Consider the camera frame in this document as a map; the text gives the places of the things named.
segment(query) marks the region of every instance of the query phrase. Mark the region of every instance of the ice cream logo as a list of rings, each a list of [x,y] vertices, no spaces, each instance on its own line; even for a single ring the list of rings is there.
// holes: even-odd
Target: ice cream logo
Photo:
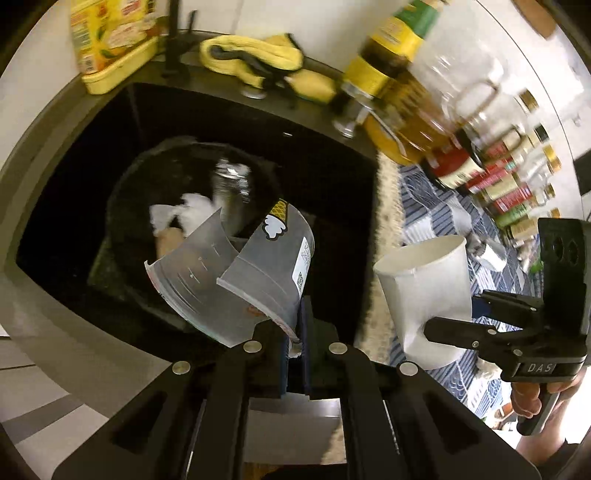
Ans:
[[[262,224],[267,240],[277,240],[287,232],[287,202],[279,200],[265,217]]]

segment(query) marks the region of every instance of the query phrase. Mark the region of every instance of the metal screw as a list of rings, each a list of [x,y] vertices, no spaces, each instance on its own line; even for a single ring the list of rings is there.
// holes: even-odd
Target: metal screw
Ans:
[[[343,355],[347,352],[347,346],[344,343],[335,342],[329,345],[329,350],[335,355]]]
[[[189,370],[191,370],[191,364],[186,362],[185,360],[181,360],[180,362],[176,362],[173,365],[173,373],[177,375],[184,375]]]
[[[256,340],[249,340],[242,348],[244,348],[246,353],[257,353],[262,350],[262,343],[257,342]]]
[[[407,377],[412,377],[418,373],[418,367],[411,362],[404,362],[398,367],[398,369],[400,370],[400,373]]]

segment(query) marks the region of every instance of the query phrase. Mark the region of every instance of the yellow container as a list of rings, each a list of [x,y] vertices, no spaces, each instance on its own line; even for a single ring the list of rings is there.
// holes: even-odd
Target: yellow container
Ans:
[[[147,63],[158,52],[158,38],[150,38],[148,41],[135,47],[132,51],[115,60],[104,70],[90,75],[83,75],[82,81],[86,89],[93,95],[102,95],[110,92],[133,72]]]

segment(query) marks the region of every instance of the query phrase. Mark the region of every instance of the crumpled plastic cup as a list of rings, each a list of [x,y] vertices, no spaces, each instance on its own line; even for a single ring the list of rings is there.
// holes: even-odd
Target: crumpled plastic cup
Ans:
[[[441,236],[395,248],[374,265],[402,350],[423,369],[445,367],[465,351],[423,333],[433,317],[472,321],[465,246],[462,236]]]

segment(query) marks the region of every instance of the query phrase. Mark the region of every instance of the yellow towel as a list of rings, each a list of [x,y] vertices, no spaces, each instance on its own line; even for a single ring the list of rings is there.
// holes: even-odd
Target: yellow towel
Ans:
[[[225,51],[245,51],[267,65],[292,72],[299,70],[304,61],[302,52],[293,45],[273,45],[273,43],[264,40],[255,40],[254,38],[239,35],[221,35],[201,42],[199,50],[201,62],[204,66],[214,72],[234,75],[244,83],[257,88],[262,88],[264,77],[253,73],[248,65],[240,59],[214,59],[209,53],[210,48],[213,46],[219,46]]]
[[[240,35],[221,35],[201,42],[200,58],[205,67],[214,72],[236,76],[253,87],[263,88],[265,77],[253,72],[243,60],[213,58],[210,49],[214,46],[225,51],[244,51],[275,69],[285,70],[283,79],[302,98],[328,103],[336,94],[333,79],[301,68],[304,55],[286,34],[273,35],[266,40]]]

